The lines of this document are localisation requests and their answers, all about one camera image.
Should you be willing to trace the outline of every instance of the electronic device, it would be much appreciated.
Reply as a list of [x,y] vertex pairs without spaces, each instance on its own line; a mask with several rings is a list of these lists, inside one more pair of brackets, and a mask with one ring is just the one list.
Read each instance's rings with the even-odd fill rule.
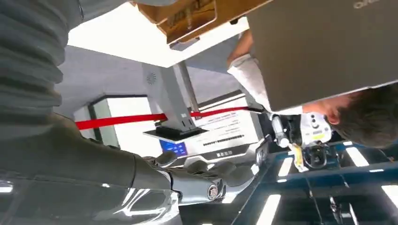
[[247,15],[273,111],[398,80],[398,1],[276,0]]

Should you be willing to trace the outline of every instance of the metal pole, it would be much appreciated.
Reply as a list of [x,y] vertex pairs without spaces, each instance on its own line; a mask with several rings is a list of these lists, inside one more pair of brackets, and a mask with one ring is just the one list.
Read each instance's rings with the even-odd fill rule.
[[193,86],[191,83],[191,79],[189,77],[188,69],[186,67],[185,61],[181,61],[178,64],[178,68],[180,69],[181,76],[183,77],[184,85],[188,93],[189,101],[191,103],[191,109],[194,112],[199,112],[198,102],[196,100],[195,91],[193,90]]

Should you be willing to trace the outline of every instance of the white shirt sleeve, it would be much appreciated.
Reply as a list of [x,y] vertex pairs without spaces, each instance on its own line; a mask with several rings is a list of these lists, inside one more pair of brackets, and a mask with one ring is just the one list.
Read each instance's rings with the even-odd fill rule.
[[253,96],[254,100],[263,105],[267,111],[279,115],[298,115],[303,113],[303,107],[301,106],[277,112],[271,110],[258,61],[250,54],[243,55],[233,60],[228,69],[228,73],[233,75]]

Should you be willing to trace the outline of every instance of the floor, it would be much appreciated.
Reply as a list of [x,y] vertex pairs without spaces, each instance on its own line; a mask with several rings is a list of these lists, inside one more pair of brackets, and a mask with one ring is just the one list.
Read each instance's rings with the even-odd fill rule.
[[[236,41],[237,37],[231,38],[186,61],[199,103],[239,89],[239,83],[227,74],[225,63]],[[56,90],[63,102],[55,111],[70,118],[74,111],[105,94],[146,94],[140,62],[67,46],[66,61],[60,69],[65,76]],[[175,71],[188,104],[181,75]]]

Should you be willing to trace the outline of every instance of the laptop logo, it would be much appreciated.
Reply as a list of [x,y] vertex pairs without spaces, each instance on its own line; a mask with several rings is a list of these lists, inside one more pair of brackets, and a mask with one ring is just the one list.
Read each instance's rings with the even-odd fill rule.
[[370,5],[372,3],[375,3],[375,2],[378,2],[378,1],[380,1],[380,0],[362,0],[362,1],[357,1],[357,2],[354,3],[354,8],[355,9],[361,9],[361,8],[363,8],[365,6],[368,6],[368,5]]

